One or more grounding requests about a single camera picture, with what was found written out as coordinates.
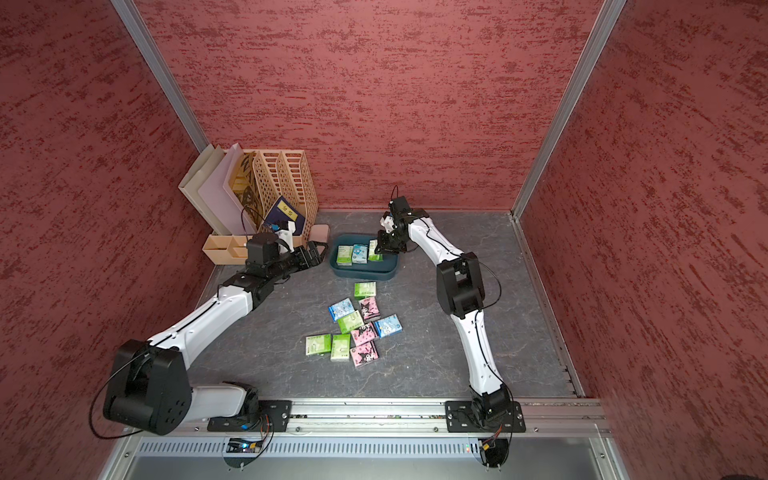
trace small box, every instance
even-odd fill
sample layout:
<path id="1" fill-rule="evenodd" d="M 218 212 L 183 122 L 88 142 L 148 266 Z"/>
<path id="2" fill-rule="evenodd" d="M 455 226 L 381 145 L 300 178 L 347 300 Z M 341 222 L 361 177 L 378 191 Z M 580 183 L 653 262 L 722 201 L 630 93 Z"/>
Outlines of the small box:
<path id="1" fill-rule="evenodd" d="M 345 362 L 349 360 L 350 335 L 334 335 L 331 346 L 331 362 Z"/>
<path id="2" fill-rule="evenodd" d="M 330 353 L 331 334 L 313 335 L 306 338 L 306 354 L 319 355 L 321 353 Z"/>
<path id="3" fill-rule="evenodd" d="M 367 323 L 358 329 L 354 329 L 350 333 L 352 333 L 352 340 L 355 342 L 355 346 L 360 346 L 363 343 L 368 343 L 371 340 L 379 338 L 379 336 L 376 335 L 376 329 L 373 328 L 373 325 L 370 323 Z"/>
<path id="4" fill-rule="evenodd" d="M 369 296 L 360 300 L 360 315 L 363 322 L 372 322 L 381 318 L 379 306 L 376 305 L 376 297 Z"/>
<path id="5" fill-rule="evenodd" d="M 339 328 L 341 329 L 341 333 L 349 333 L 363 325 L 365 325 L 365 323 L 362 321 L 360 312 L 357 310 L 339 319 Z"/>
<path id="6" fill-rule="evenodd" d="M 368 263 L 367 245 L 355 245 L 352 247 L 352 263 Z"/>
<path id="7" fill-rule="evenodd" d="M 355 346 L 349 349 L 349 353 L 352 354 L 352 361 L 355 363 L 355 367 L 359 367 L 379 359 L 379 352 L 376 352 L 376 346 L 373 345 L 373 342 L 363 343 L 362 345 Z"/>
<path id="8" fill-rule="evenodd" d="M 377 320 L 373 325 L 376 328 L 376 333 L 378 333 L 381 338 L 402 332 L 402 325 L 400 325 L 400 320 L 397 319 L 397 315 L 390 315 L 381 320 Z"/>
<path id="9" fill-rule="evenodd" d="M 355 283 L 355 300 L 376 296 L 376 282 Z"/>
<path id="10" fill-rule="evenodd" d="M 376 253 L 376 245 L 379 244 L 378 240 L 371 240 L 368 242 L 368 261 L 380 262 L 384 260 L 381 253 Z"/>
<path id="11" fill-rule="evenodd" d="M 352 245 L 339 245 L 336 263 L 339 265 L 352 265 Z"/>
<path id="12" fill-rule="evenodd" d="M 352 305 L 352 300 L 345 298 L 344 300 L 329 306 L 328 311 L 331 312 L 331 317 L 333 318 L 333 321 L 336 322 L 341 317 L 354 312 L 355 307 Z"/>

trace blue book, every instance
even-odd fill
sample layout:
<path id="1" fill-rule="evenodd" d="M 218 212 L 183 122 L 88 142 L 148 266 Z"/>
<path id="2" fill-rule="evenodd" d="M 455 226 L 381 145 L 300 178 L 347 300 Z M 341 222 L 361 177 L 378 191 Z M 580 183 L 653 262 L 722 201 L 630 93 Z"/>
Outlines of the blue book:
<path id="1" fill-rule="evenodd" d="M 397 315 L 390 315 L 381 320 L 376 320 L 373 323 L 373 326 L 376 328 L 376 332 L 381 338 L 402 332 L 402 325 L 400 325 L 400 320 L 397 319 Z"/>
<path id="2" fill-rule="evenodd" d="M 277 225 L 277 222 L 281 220 L 290 220 L 296 223 L 295 235 L 297 237 L 303 233 L 304 216 L 300 214 L 293 205 L 289 204 L 288 200 L 282 195 L 280 195 L 280 198 L 278 198 L 272 208 L 270 208 L 270 212 L 264 219 L 264 225 L 265 227 L 269 227 L 269 225 Z"/>

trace yellow label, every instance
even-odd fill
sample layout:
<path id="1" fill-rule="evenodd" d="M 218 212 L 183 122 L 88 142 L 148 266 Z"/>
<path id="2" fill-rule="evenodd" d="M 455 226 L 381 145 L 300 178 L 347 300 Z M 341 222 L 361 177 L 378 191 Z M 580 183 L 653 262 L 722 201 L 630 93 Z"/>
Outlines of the yellow label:
<path id="1" fill-rule="evenodd" d="M 280 203 L 277 204 L 277 208 L 281 209 L 284 214 L 288 216 L 291 220 L 294 222 L 296 221 L 296 218 L 298 217 L 298 214 L 291 210 L 291 207 L 288 207 L 288 205 L 284 201 L 280 201 Z"/>

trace cable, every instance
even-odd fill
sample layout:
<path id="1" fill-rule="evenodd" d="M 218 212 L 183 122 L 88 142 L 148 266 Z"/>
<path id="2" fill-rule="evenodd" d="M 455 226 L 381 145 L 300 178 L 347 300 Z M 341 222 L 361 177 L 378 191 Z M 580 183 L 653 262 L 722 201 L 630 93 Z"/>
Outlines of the cable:
<path id="1" fill-rule="evenodd" d="M 417 218 L 417 220 L 421 220 L 421 222 L 424 224 L 424 226 L 425 226 L 425 227 L 427 227 L 427 233 L 425 234 L 427 238 L 429 238 L 429 239 L 430 239 L 431 241 L 433 241 L 433 242 L 437 242 L 437 243 L 439 243 L 439 244 L 440 244 L 440 245 L 441 245 L 443 248 L 445 248 L 445 249 L 448 251 L 448 253 L 450 253 L 451 255 L 456 255 L 457 257 L 460 257 L 460 255 L 459 255 L 458 253 L 454 253 L 454 252 L 452 252 L 452 251 L 451 251 L 451 249 L 449 249 L 448 247 L 446 247 L 446 246 L 445 246 L 445 244 L 444 244 L 443 242 L 441 242 L 440 240 L 438 240 L 438 239 L 436 239 L 436 238 L 432 238 L 432 237 L 430 237 L 430 236 L 429 236 L 429 232 L 432 230 L 432 227 L 430 227 L 428 223 L 426 223 L 426 222 L 425 222 L 425 221 L 424 221 L 422 218 Z"/>
<path id="2" fill-rule="evenodd" d="M 493 302 L 493 303 L 491 303 L 490 305 L 486 305 L 486 306 L 483 306 L 483 308 L 489 308 L 490 306 L 494 306 L 496 303 L 498 303 L 498 301 L 499 301 L 499 300 L 501 300 L 501 299 L 502 299 L 502 282 L 501 282 L 501 280 L 499 280 L 499 279 L 498 279 L 498 277 L 496 276 L 496 274 L 495 274 L 495 273 L 493 273 L 493 270 L 491 270 L 490 268 L 488 268 L 488 265 L 484 264 L 484 263 L 483 263 L 483 262 L 481 262 L 480 260 L 478 260 L 478 263 L 480 263 L 482 266 L 484 266 L 484 267 L 485 267 L 485 269 L 486 269 L 488 272 L 490 272 L 490 273 L 491 273 L 491 275 L 493 275 L 493 277 L 496 279 L 496 283 L 498 283 L 498 296 L 496 297 L 496 300 L 494 300 L 494 302 Z"/>
<path id="3" fill-rule="evenodd" d="M 266 417 L 266 434 L 269 435 L 269 433 L 270 433 L 270 416 L 267 415 L 266 413 L 264 414 L 264 416 Z M 253 457 L 253 460 L 256 460 L 257 458 L 259 458 L 261 456 L 262 453 L 266 452 L 266 450 L 270 447 L 270 445 L 272 445 L 272 439 L 274 439 L 274 438 L 275 438 L 275 429 L 272 429 L 272 436 L 270 437 L 270 441 L 266 445 L 264 445 L 264 443 L 262 441 L 262 443 L 261 443 L 261 451 L 259 452 L 259 455 L 256 455 L 255 457 Z"/>
<path id="4" fill-rule="evenodd" d="M 181 327 L 179 330 L 182 330 L 182 329 L 186 328 L 186 327 L 187 327 L 187 326 L 188 326 L 190 323 L 194 322 L 195 320 L 197 320 L 197 319 L 199 319 L 200 317 L 202 317 L 203 315 L 205 315 L 205 314 L 208 312 L 208 310 L 210 310 L 211 308 L 213 308 L 213 306 L 214 306 L 214 305 L 216 305 L 217 303 L 219 303 L 219 293 L 218 293 L 218 290 L 217 290 L 217 292 L 216 292 L 216 301 L 215 301 L 215 302 L 213 302 L 213 303 L 211 303 L 211 304 L 208 306 L 208 308 L 206 308 L 205 310 L 203 310 L 203 312 L 202 312 L 200 315 L 198 315 L 198 316 L 194 317 L 192 320 L 190 320 L 189 322 L 185 323 L 185 324 L 184 324 L 184 325 L 183 325 L 183 326 L 182 326 L 182 327 Z M 164 342 L 164 341 L 166 341 L 166 340 L 168 340 L 168 339 L 170 339 L 170 338 L 171 338 L 171 335 L 169 335 L 169 336 L 166 336 L 166 337 L 165 337 L 164 339 L 162 339 L 161 341 L 159 341 L 159 342 L 155 343 L 154 345 L 150 345 L 150 346 L 158 346 L 158 345 L 160 345 L 162 342 Z M 101 394 L 101 392 L 103 392 L 103 391 L 104 391 L 104 389 L 105 389 L 105 388 L 107 388 L 107 385 L 109 385 L 109 382 L 111 382 L 111 381 L 112 381 L 112 379 L 113 379 L 113 378 L 114 378 L 114 377 L 115 377 L 115 376 L 116 376 L 118 373 L 120 373 L 120 372 L 121 372 L 121 371 L 122 371 L 122 370 L 123 370 L 125 367 L 129 366 L 130 364 L 132 364 L 132 363 L 133 363 L 133 362 L 134 362 L 136 359 L 145 359 L 145 358 L 147 358 L 147 355 L 148 355 L 148 353 L 145 353 L 144 355 L 135 356 L 134 358 L 132 358 L 132 359 L 128 360 L 128 361 L 125 363 L 125 365 L 123 365 L 123 366 L 122 366 L 122 367 L 120 367 L 119 369 L 115 370 L 115 371 L 114 371 L 114 373 L 112 373 L 112 375 L 110 375 L 110 376 L 109 376 L 109 378 L 107 379 L 107 381 L 106 381 L 106 382 L 104 382 L 104 384 L 101 386 L 101 388 L 100 388 L 100 389 L 99 389 L 99 390 L 96 392 L 96 395 L 94 395 L 94 398 L 93 398 L 93 400 L 91 400 L 91 407 L 88 409 L 88 426 L 91 428 L 91 433 L 93 433 L 93 434 L 94 434 L 94 437 L 96 437 L 97 439 L 100 439 L 100 440 L 115 440 L 115 439 L 123 439 L 123 438 L 125 438 L 125 437 L 130 437 L 131 435 L 136 435 L 137 433 L 141 433 L 141 432 L 143 432 L 143 431 L 144 431 L 144 430 L 137 430 L 136 432 L 131 432 L 131 433 L 124 433 L 123 435 L 113 435 L 113 436 L 102 435 L 101 433 L 99 433 L 99 432 L 97 432 L 97 431 L 96 431 L 96 427 L 94 426 L 94 407 L 96 406 L 96 400 L 98 400 L 98 396 Z"/>
<path id="5" fill-rule="evenodd" d="M 248 238 L 248 234 L 246 233 L 246 230 L 245 230 L 245 220 L 243 219 L 243 213 L 245 213 L 245 210 L 248 210 L 249 212 L 255 213 L 261 219 L 262 222 L 266 223 L 267 225 L 271 225 L 271 223 L 269 223 L 266 220 L 264 220 L 264 217 L 262 217 L 262 215 L 259 212 L 257 212 L 254 208 L 249 207 L 248 205 L 246 205 L 240 211 L 240 224 L 243 226 L 243 235 L 245 235 L 246 238 Z"/>

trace plastic tray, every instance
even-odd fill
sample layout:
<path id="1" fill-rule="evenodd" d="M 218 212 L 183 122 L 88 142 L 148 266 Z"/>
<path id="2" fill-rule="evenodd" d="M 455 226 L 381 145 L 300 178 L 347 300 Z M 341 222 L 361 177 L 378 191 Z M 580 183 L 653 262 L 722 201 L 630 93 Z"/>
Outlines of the plastic tray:
<path id="1" fill-rule="evenodd" d="M 339 245 L 368 245 L 368 242 L 375 240 L 376 235 L 365 233 L 342 233 L 333 241 L 331 249 L 331 268 L 337 276 L 344 278 L 356 278 L 360 280 L 391 280 L 397 273 L 398 256 L 393 253 L 384 253 L 382 261 L 368 263 L 353 263 L 352 265 L 339 265 L 336 263 L 336 255 L 339 252 Z"/>

